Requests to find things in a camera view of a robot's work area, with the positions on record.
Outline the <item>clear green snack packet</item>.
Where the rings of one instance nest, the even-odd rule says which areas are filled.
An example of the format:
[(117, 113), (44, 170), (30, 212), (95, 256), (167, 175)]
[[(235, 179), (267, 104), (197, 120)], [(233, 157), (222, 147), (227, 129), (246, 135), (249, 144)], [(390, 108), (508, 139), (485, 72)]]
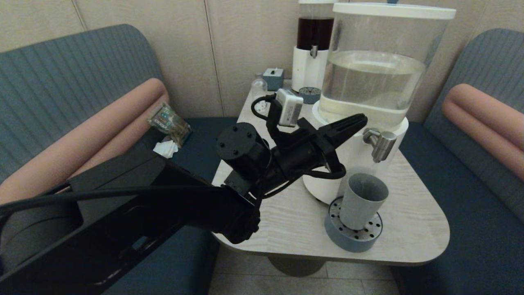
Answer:
[(192, 134), (189, 123), (178, 116), (166, 102), (161, 102), (153, 108), (147, 117), (147, 122), (168, 136), (180, 149)]

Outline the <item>steel water dispenser tap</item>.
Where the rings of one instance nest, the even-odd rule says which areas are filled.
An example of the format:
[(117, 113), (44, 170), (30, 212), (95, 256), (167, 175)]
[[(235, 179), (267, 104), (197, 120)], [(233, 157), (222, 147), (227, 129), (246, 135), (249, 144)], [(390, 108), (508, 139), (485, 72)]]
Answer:
[(389, 131), (380, 131), (377, 128), (365, 129), (363, 133), (363, 142), (373, 147), (372, 158), (375, 163), (385, 161), (390, 154), (397, 136)]

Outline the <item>small blue steel drip tray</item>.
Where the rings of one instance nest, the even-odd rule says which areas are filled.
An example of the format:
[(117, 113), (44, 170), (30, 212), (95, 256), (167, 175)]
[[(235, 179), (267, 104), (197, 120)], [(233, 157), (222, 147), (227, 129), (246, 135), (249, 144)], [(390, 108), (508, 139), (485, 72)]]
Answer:
[(299, 96), (303, 98), (304, 104), (315, 104), (321, 97), (321, 89), (305, 86), (299, 89)]

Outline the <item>blue-grey tissue box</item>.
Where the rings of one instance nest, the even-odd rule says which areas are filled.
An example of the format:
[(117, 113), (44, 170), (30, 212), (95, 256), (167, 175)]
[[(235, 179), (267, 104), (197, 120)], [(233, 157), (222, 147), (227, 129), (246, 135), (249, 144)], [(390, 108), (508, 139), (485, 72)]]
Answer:
[(285, 70), (283, 68), (268, 68), (263, 73), (263, 79), (268, 91), (277, 91), (283, 88)]

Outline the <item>blue ribbed booth sofa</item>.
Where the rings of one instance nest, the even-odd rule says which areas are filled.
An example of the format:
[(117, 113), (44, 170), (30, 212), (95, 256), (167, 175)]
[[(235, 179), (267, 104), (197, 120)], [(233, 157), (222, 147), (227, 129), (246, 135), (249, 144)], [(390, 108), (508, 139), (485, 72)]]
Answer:
[(524, 181), (442, 114), (468, 84), (524, 113), (524, 32), (487, 30), (463, 49), (424, 123), (410, 123), (400, 151), (450, 227), (443, 254), (391, 267), (401, 295), (524, 295)]
[[(143, 34), (116, 25), (0, 53), (0, 182), (150, 78), (162, 79)], [(0, 217), (0, 295), (207, 295), (219, 243), (195, 226), (157, 236), (119, 273), (113, 238), (137, 230), (132, 197)]]

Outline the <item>clear water dispenser white base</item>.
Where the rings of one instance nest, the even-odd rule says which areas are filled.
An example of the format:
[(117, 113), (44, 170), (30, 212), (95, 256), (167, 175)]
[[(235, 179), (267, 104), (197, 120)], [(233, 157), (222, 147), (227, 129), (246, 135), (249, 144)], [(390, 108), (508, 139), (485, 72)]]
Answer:
[[(346, 167), (342, 179), (304, 176), (306, 189), (331, 203), (343, 195), (343, 183), (356, 172), (384, 180), (409, 127), (406, 114), (431, 65), (456, 9), (387, 2), (340, 2), (321, 97), (312, 107), (314, 121), (328, 125), (365, 114), (367, 125), (337, 148)], [(395, 133), (397, 141), (385, 161), (375, 163), (373, 147), (363, 142), (365, 129)]]

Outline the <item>large blue steel drip tray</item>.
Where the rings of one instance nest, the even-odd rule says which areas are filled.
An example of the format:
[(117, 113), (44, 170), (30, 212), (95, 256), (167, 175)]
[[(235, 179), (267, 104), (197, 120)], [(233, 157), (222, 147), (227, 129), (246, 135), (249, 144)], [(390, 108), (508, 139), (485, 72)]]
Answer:
[(376, 212), (363, 229), (350, 229), (340, 219), (342, 201), (342, 196), (335, 198), (327, 210), (324, 228), (328, 237), (339, 248), (348, 252), (361, 253), (370, 250), (382, 234), (383, 225), (380, 214)]

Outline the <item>grey plastic cup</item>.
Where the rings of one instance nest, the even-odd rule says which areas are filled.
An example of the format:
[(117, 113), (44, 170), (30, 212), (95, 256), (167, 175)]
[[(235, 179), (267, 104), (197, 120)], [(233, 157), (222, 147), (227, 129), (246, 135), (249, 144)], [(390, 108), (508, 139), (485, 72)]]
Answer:
[(371, 221), (388, 196), (388, 186), (381, 179), (357, 172), (346, 182), (339, 218), (346, 227), (361, 230)]

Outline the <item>pink bolster cushion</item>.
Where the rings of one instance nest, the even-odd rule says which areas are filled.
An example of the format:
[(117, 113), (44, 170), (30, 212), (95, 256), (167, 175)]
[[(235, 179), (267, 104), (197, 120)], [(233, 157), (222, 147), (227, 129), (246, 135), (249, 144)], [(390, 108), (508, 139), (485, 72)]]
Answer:
[(0, 184), (0, 205), (32, 198), (133, 147), (150, 130), (147, 117), (169, 95), (148, 79), (94, 114)]
[(451, 88), (442, 114), (524, 182), (524, 113), (469, 84)]

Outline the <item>bronze table pedestal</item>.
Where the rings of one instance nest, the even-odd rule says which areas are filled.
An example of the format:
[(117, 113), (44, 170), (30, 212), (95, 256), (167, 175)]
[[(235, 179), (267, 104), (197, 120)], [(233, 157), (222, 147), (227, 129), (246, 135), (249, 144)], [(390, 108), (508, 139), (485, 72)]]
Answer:
[(292, 277), (314, 275), (325, 265), (325, 261), (322, 260), (281, 258), (277, 256), (269, 256), (268, 260), (275, 269)]

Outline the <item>dark drink dispenser white base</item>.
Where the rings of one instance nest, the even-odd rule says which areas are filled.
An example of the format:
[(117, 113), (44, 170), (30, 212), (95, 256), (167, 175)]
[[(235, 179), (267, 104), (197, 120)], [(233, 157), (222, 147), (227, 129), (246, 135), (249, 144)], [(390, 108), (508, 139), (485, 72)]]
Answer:
[[(292, 89), (322, 88), (334, 25), (333, 6), (339, 0), (299, 0), (296, 46), (293, 50)], [(309, 55), (318, 46), (317, 58)]]

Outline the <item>white folded napkins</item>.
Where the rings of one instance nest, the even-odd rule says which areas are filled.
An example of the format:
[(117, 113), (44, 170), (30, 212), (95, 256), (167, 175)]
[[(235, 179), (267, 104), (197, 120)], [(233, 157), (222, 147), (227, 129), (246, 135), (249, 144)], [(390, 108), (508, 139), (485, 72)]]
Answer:
[(178, 153), (178, 144), (173, 140), (159, 142), (152, 151), (166, 159), (171, 159), (175, 153)]

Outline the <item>clear plastic bottle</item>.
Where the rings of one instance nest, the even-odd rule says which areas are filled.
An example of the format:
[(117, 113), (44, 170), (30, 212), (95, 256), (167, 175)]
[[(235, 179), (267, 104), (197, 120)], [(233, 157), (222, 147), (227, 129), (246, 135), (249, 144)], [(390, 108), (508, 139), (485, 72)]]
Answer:
[[(265, 82), (263, 79), (263, 73), (257, 73), (255, 75), (254, 81), (251, 83), (251, 97), (253, 102), (258, 98), (266, 96), (268, 91), (267, 88), (268, 85), (267, 82)], [(267, 109), (267, 104), (268, 103), (266, 101), (261, 100), (254, 104), (254, 108), (256, 111), (264, 113)]]

